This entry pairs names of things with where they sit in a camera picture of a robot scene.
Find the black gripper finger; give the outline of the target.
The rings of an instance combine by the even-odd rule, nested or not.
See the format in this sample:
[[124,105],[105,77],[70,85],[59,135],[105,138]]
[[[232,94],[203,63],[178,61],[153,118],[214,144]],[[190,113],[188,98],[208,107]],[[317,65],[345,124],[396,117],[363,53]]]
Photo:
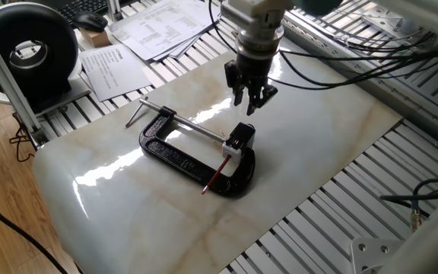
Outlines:
[[226,74],[227,86],[232,89],[234,95],[234,106],[241,104],[243,99],[243,89],[245,85],[243,83],[243,74],[237,68],[234,60],[230,60],[224,65]]
[[256,109],[267,104],[277,93],[278,89],[275,86],[269,84],[251,84],[248,87],[249,104],[246,115],[251,116],[254,114]]

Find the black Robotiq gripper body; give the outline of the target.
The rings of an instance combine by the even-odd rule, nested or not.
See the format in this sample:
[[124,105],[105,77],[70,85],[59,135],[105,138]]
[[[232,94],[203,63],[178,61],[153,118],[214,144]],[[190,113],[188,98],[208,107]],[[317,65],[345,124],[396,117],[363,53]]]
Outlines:
[[243,53],[236,55],[236,67],[239,70],[243,80],[259,78],[264,80],[267,88],[277,89],[274,85],[268,83],[268,73],[272,64],[272,57],[267,59],[254,59]]

